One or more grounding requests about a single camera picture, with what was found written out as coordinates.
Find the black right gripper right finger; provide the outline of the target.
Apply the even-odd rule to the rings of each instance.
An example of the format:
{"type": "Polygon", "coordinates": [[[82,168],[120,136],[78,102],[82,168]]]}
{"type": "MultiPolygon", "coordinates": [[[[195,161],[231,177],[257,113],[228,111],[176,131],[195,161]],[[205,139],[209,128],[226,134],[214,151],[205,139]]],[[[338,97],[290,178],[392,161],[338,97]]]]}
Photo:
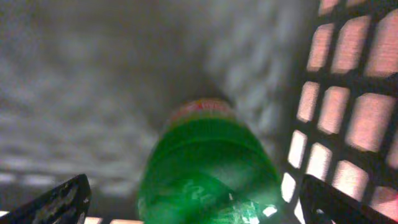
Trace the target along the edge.
{"type": "Polygon", "coordinates": [[[397,224],[309,174],[303,177],[299,199],[306,224],[397,224]]]}

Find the green lid spice jar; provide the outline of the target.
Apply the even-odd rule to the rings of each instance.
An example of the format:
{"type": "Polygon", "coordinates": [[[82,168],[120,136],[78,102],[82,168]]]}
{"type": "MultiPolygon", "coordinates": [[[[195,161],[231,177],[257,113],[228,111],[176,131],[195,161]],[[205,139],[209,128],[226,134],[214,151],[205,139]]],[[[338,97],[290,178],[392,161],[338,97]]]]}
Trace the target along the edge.
{"type": "Polygon", "coordinates": [[[170,117],[138,193],[144,223],[281,223],[281,179],[230,105],[202,98],[170,117]]]}

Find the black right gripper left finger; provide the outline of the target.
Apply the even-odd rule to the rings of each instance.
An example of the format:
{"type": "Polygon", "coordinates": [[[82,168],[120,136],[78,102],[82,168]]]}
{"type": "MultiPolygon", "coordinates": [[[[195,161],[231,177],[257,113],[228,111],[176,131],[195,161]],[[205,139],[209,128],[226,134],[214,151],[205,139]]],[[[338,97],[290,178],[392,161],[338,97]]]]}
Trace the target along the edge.
{"type": "Polygon", "coordinates": [[[1,224],[84,224],[91,201],[85,174],[79,174],[1,216],[1,224]]]}

